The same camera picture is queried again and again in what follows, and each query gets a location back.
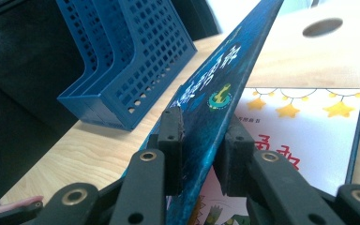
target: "string light illustration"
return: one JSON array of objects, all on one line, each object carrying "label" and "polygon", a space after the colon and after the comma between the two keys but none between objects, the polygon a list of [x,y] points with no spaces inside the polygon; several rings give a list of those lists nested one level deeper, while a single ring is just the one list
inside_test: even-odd
[{"label": "string light illustration", "polygon": [[335,105],[323,108],[325,111],[328,112],[328,117],[333,117],[333,116],[350,117],[350,112],[354,111],[355,108],[346,105],[344,103],[343,99],[344,98],[349,98],[349,97],[360,98],[360,92],[355,93],[355,94],[351,94],[351,95],[341,95],[341,94],[335,93],[334,91],[331,91],[329,89],[326,89],[326,91],[329,92],[329,97],[330,98],[340,97],[340,101],[338,103],[336,103]]},{"label": "string light illustration", "polygon": [[294,108],[293,106],[293,101],[295,99],[301,99],[302,101],[308,101],[308,97],[311,96],[312,94],[314,94],[317,91],[317,89],[314,89],[312,92],[308,93],[307,95],[303,95],[301,97],[291,97],[289,95],[286,95],[282,89],[280,89],[280,93],[282,94],[282,99],[283,100],[288,100],[289,98],[291,99],[291,102],[286,105],[285,107],[276,109],[279,117],[285,117],[285,116],[289,116],[291,118],[295,118],[296,114],[300,112],[299,109]]},{"label": "string light illustration", "polygon": [[266,104],[265,101],[262,100],[262,96],[272,97],[276,91],[277,91],[277,88],[275,88],[271,92],[262,93],[262,92],[259,92],[259,90],[257,88],[255,88],[255,91],[253,92],[253,96],[259,95],[259,97],[250,101],[249,103],[247,103],[248,108],[250,110],[261,110],[263,108],[263,106]]}]

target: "wooden desk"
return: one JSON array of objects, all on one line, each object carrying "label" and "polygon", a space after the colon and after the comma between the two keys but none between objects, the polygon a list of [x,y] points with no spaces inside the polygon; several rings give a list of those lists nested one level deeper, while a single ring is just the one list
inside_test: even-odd
[{"label": "wooden desk", "polygon": [[[305,27],[333,17],[343,20],[337,31],[323,37],[303,37]],[[118,179],[179,85],[224,38],[210,37],[195,43],[199,52],[135,130],[76,123],[2,202],[43,195],[46,203],[68,184],[86,182],[104,188]],[[278,18],[247,86],[360,87],[360,1],[355,6],[327,4]],[[360,184],[360,144],[353,181]]]}]

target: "plastic file tray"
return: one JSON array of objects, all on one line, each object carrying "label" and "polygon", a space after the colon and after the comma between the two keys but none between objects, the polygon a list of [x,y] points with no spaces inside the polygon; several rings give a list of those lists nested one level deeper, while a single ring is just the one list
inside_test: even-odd
[{"label": "plastic file tray", "polygon": [[196,49],[168,0],[57,0],[85,64],[58,100],[86,123],[134,129]]}]

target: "perforated basket side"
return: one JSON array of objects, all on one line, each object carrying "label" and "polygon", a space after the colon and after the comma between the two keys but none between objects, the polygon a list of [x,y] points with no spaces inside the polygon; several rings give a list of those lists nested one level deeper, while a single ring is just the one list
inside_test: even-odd
[{"label": "perforated basket side", "polygon": [[80,85],[79,89],[72,95],[97,95],[98,93],[93,93],[92,90],[88,93],[86,91],[94,83],[106,85],[129,64],[134,52],[133,43],[118,4],[118,6],[106,8],[106,10],[110,11],[111,26],[115,30],[113,34],[110,34],[111,41],[109,41],[93,2],[91,0],[75,0],[74,3],[97,54],[98,67],[97,71],[86,82]]},{"label": "perforated basket side", "polygon": [[72,96],[78,96],[90,86],[89,83],[93,83],[113,65],[113,50],[92,1],[72,0],[72,2],[97,57],[97,69],[71,93]]},{"label": "perforated basket side", "polygon": [[125,67],[130,65],[135,53],[133,39],[118,0],[94,0],[93,4],[103,24],[102,29],[112,46],[114,61],[105,74],[90,83],[89,88],[83,92],[84,95],[100,94],[107,83],[110,83]]},{"label": "perforated basket side", "polygon": [[63,15],[64,20],[66,21],[69,32],[71,33],[84,62],[83,74],[75,83],[73,83],[60,95],[60,98],[65,98],[78,87],[78,83],[81,83],[83,80],[87,79],[87,77],[97,69],[98,60],[92,44],[86,35],[81,18],[79,17],[79,14],[72,1],[56,0],[56,3]]},{"label": "perforated basket side", "polygon": [[[101,91],[101,98],[132,129],[196,49],[170,1],[120,0],[119,3],[135,44],[135,57]],[[97,11],[102,13],[101,8],[97,7]],[[110,25],[103,17],[101,22],[108,34]]]}]

